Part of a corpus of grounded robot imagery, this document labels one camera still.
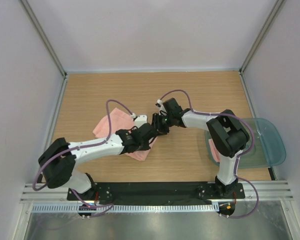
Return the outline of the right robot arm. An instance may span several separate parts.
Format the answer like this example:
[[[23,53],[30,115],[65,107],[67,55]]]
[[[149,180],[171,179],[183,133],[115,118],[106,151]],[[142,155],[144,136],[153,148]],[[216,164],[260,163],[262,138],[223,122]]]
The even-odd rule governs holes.
[[[231,196],[239,180],[237,170],[240,154],[250,140],[239,118],[229,109],[221,113],[182,109],[175,98],[166,101],[158,99],[156,106],[159,108],[159,113],[152,116],[152,123],[160,135],[166,135],[170,127],[198,128],[209,132],[219,157],[215,192],[221,198]]]

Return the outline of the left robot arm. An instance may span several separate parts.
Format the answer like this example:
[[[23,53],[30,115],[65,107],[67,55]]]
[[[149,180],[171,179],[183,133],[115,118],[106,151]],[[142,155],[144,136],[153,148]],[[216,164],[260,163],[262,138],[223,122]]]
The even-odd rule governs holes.
[[[91,200],[96,194],[92,178],[77,171],[85,162],[106,156],[116,156],[150,149],[151,140],[157,136],[150,123],[132,129],[119,129],[109,137],[83,142],[67,142],[58,138],[41,155],[39,172],[49,189],[66,187],[76,191],[83,199]]]

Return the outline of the pink bunny towel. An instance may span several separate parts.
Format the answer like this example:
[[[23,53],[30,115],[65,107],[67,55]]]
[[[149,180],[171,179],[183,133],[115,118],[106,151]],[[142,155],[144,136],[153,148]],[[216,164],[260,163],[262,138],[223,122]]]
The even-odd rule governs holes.
[[[212,159],[216,162],[216,163],[219,163],[220,162],[220,156],[219,156],[219,152],[213,142],[212,139],[209,139],[208,140],[208,143],[209,143],[209,147],[210,147],[210,152],[211,152],[211,155],[212,155]]]

